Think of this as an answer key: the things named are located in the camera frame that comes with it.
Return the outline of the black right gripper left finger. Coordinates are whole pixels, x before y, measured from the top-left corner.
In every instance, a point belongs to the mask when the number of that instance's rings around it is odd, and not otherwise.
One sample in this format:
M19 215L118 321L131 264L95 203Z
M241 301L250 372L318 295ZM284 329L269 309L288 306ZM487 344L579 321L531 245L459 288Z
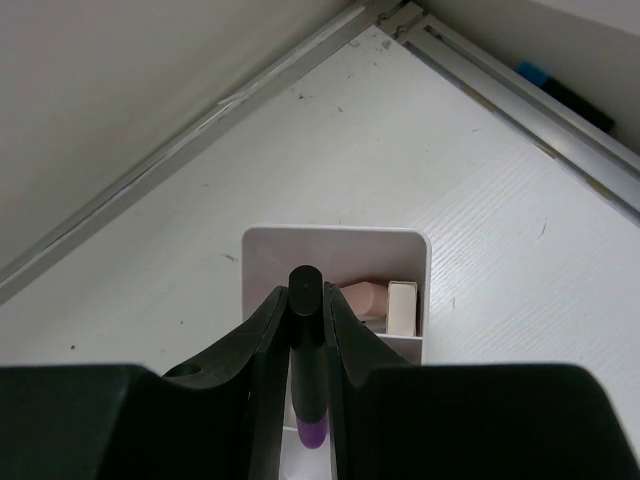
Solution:
M275 479L288 292L157 375L139 365L5 367L5 479Z

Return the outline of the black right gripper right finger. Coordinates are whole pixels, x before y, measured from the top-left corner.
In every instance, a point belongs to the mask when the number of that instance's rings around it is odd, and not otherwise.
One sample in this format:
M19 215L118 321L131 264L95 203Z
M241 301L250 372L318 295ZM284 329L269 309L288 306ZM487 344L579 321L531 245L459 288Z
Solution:
M586 369L414 365L338 287L323 299L338 479L624 479L628 440Z

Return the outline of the boxed white eraser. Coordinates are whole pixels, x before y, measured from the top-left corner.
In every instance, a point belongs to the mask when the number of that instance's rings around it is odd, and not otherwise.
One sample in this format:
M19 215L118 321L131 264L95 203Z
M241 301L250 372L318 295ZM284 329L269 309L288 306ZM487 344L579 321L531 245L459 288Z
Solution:
M417 331L418 286L415 282L391 281L388 284L386 332L413 337Z

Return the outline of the purple highlighter marker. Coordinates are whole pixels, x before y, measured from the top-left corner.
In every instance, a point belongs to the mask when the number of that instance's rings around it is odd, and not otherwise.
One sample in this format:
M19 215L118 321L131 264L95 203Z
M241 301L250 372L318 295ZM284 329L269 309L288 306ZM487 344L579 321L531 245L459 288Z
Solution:
M302 445L320 448L328 432L325 388L323 279L315 267L302 265L289 275L291 400Z

